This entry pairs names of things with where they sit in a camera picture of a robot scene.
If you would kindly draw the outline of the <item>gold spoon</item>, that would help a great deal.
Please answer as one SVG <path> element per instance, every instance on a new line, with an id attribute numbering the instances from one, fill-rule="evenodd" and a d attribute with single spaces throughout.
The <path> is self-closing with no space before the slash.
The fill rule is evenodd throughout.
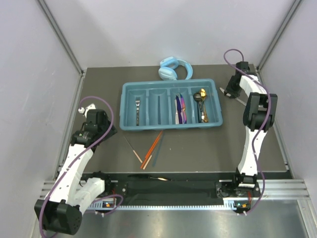
<path id="1" fill-rule="evenodd" d="M 206 106 L 205 106 L 205 99 L 207 98 L 207 93 L 206 93 L 204 88 L 202 88 L 200 90 L 200 95 L 201 95 L 201 98 L 202 98 L 203 122 L 204 123 L 208 123 L 209 122 L 209 118 L 208 118 L 208 114 L 207 114 L 207 110 L 206 110 Z"/>

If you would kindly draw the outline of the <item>iridescent knife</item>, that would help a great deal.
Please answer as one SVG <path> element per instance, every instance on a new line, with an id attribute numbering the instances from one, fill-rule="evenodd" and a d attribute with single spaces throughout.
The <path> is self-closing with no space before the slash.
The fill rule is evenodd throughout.
<path id="1" fill-rule="evenodd" d="M 180 95 L 180 102 L 181 102 L 181 110 L 182 110 L 182 115 L 183 115 L 183 118 L 185 120 L 186 118 L 186 105 L 185 105 L 185 100 L 184 100 L 184 97 L 182 95 Z"/>

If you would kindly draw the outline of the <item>dark blue utensil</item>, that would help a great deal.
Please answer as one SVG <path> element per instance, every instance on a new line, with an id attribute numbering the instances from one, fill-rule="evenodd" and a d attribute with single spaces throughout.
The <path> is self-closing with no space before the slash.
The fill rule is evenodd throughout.
<path id="1" fill-rule="evenodd" d="M 179 124 L 186 124 L 187 123 L 187 118 L 183 118 L 182 115 L 182 110 L 181 110 L 181 102 L 180 102 L 180 95 L 181 94 L 177 94 L 175 98 L 177 98 L 179 100 L 180 106 L 179 106 Z"/>

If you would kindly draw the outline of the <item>blue plastic cutlery tray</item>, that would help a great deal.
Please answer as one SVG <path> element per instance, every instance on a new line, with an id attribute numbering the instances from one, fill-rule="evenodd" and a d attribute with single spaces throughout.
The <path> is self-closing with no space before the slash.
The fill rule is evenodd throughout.
<path id="1" fill-rule="evenodd" d="M 197 103 L 193 95 L 202 88 L 207 93 L 205 106 L 208 123 L 199 123 Z M 175 97 L 181 94 L 186 105 L 186 124 L 175 124 Z M 160 96 L 161 125 L 158 125 L 158 96 Z M 136 125 L 137 97 L 141 98 L 139 126 Z M 122 87 L 120 128 L 125 131 L 166 130 L 218 127 L 223 123 L 220 101 L 212 79 L 130 82 Z"/>

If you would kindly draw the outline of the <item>silver grey knife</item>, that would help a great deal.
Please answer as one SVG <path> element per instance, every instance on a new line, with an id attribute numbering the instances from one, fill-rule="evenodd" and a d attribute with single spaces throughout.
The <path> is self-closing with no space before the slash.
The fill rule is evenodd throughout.
<path id="1" fill-rule="evenodd" d="M 154 177 L 148 174 L 134 174 L 134 175 L 129 175 L 128 177 L 135 178 L 135 179 L 154 179 L 154 180 L 161 180 L 161 181 L 172 181 L 172 179 L 170 178 Z"/>

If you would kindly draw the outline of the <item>light blue headphones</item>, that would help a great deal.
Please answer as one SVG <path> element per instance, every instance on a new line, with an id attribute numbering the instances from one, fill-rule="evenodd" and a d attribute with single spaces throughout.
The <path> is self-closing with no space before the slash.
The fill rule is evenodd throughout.
<path id="1" fill-rule="evenodd" d="M 163 59 L 160 63 L 160 68 L 158 70 L 158 74 L 162 80 L 177 80 L 178 76 L 175 71 L 176 68 L 182 66 L 187 71 L 187 76 L 185 80 L 189 80 L 193 76 L 193 68 L 192 66 L 186 62 L 185 60 L 178 59 L 175 57 L 167 57 Z"/>

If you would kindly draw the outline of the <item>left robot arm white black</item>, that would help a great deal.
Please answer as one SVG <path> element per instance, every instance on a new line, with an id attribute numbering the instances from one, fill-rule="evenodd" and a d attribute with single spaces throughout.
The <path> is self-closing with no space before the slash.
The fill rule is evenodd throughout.
<path id="1" fill-rule="evenodd" d="M 54 185 L 34 206 L 42 237 L 46 236 L 46 231 L 76 234 L 84 213 L 95 199 L 112 192 L 112 184 L 102 173 L 94 174 L 83 187 L 77 188 L 96 148 L 117 133 L 106 112 L 97 109 L 95 104 L 81 107 L 78 111 L 86 120 L 71 137 L 64 165 Z"/>

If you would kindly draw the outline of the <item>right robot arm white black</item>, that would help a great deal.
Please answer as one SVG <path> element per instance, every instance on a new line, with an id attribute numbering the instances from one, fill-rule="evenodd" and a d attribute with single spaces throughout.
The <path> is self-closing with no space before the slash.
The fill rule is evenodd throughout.
<path id="1" fill-rule="evenodd" d="M 244 91 L 248 96 L 243 113 L 246 140 L 242 159 L 231 184 L 232 192 L 237 196 L 243 196 L 257 185 L 258 157 L 267 131 L 275 121 L 278 96 L 267 93 L 258 77 L 251 73 L 248 62 L 240 61 L 235 67 L 235 75 L 230 78 L 224 95 L 238 99 Z"/>

